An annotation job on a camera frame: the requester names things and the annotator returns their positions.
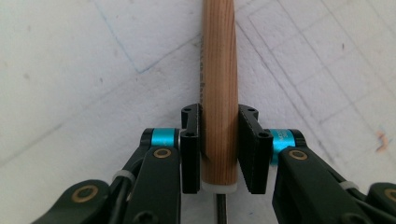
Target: white zip tie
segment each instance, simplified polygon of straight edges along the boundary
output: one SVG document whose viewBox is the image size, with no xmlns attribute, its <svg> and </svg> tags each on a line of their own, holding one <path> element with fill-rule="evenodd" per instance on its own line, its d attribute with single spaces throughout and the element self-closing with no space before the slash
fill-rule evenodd
<svg viewBox="0 0 396 224">
<path fill-rule="evenodd" d="M 353 183 L 352 181 L 344 181 L 340 183 L 340 186 L 342 189 L 359 189 L 359 186 L 357 186 L 355 183 Z"/>
<path fill-rule="evenodd" d="M 119 177 L 125 177 L 128 178 L 131 181 L 131 184 L 133 184 L 136 181 L 136 177 L 134 177 L 134 174 L 132 174 L 131 172 L 127 171 L 127 170 L 120 170 L 117 171 L 114 175 L 113 175 L 113 181 Z"/>
</svg>

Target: blue ring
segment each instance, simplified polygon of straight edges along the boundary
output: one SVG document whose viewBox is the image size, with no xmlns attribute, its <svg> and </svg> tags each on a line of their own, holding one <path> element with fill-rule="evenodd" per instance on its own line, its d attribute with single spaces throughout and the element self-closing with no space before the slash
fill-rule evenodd
<svg viewBox="0 0 396 224">
<path fill-rule="evenodd" d="M 151 136 L 151 145 L 153 147 L 174 147 L 175 129 L 171 129 L 171 128 L 154 129 Z"/>
<path fill-rule="evenodd" d="M 294 140 L 293 133 L 288 129 L 270 129 L 273 141 L 273 158 L 271 159 L 271 165 L 277 165 L 278 154 L 287 147 L 295 147 L 296 142 Z"/>
</svg>

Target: black plastic bracket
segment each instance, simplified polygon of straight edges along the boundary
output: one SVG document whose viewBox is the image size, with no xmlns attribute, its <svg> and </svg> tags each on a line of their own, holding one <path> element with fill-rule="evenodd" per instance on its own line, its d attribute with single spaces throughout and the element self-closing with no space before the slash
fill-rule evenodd
<svg viewBox="0 0 396 224">
<path fill-rule="evenodd" d="M 264 194 L 273 153 L 273 136 L 259 124 L 259 111 L 239 106 L 239 155 L 247 189 L 252 194 Z"/>
<path fill-rule="evenodd" d="M 180 155 L 183 193 L 200 189 L 201 107 L 188 105 L 181 110 Z"/>
</svg>

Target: screw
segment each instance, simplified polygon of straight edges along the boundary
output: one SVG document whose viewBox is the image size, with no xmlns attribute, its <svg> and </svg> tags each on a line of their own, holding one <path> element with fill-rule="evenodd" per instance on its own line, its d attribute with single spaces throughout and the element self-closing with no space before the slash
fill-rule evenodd
<svg viewBox="0 0 396 224">
<path fill-rule="evenodd" d="M 289 156 L 293 157 L 296 160 L 299 161 L 305 161 L 306 159 L 308 159 L 308 155 L 306 155 L 306 153 L 300 151 L 300 150 L 292 150 L 289 152 Z"/>
<path fill-rule="evenodd" d="M 168 148 L 159 148 L 154 151 L 154 156 L 157 157 L 158 159 L 163 159 L 172 154 L 171 150 Z"/>
<path fill-rule="evenodd" d="M 85 203 L 95 197 L 98 193 L 99 188 L 95 185 L 86 185 L 79 189 L 76 189 L 72 195 L 72 200 L 75 203 Z"/>
<path fill-rule="evenodd" d="M 392 201 L 396 202 L 396 189 L 385 189 L 385 195 Z"/>
<path fill-rule="evenodd" d="M 158 224 L 158 217 L 151 211 L 143 211 L 134 216 L 133 224 Z"/>
</svg>

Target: wooden rod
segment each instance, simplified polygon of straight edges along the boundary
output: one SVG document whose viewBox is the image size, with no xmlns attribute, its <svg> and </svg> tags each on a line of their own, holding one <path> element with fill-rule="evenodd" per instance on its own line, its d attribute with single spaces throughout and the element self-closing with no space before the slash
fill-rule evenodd
<svg viewBox="0 0 396 224">
<path fill-rule="evenodd" d="M 238 86 L 233 0 L 204 0 L 201 57 L 203 188 L 229 193 L 236 190 L 237 180 Z"/>
</svg>

